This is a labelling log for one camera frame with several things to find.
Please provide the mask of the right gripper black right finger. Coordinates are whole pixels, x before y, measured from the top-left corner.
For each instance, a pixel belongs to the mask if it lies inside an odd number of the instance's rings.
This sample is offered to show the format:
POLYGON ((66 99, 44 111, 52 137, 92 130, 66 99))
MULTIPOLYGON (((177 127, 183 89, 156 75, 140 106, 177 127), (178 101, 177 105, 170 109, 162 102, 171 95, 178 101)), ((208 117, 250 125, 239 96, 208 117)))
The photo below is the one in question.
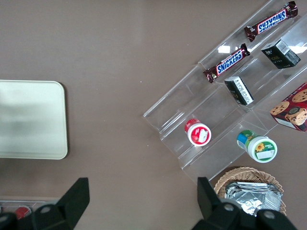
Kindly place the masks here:
POLYGON ((240 209, 229 202, 222 202, 209 180, 199 177, 197 201, 203 216, 195 230, 236 230, 240 222, 240 209))

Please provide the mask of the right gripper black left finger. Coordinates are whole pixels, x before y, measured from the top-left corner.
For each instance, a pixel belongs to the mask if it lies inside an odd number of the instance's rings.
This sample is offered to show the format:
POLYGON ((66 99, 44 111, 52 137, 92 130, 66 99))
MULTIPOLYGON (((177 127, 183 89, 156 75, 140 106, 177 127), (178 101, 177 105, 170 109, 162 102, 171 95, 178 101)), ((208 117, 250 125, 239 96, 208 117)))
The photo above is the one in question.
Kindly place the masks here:
POLYGON ((88 178, 79 178, 56 204, 41 206, 32 214, 35 230, 72 230, 90 202, 88 178))

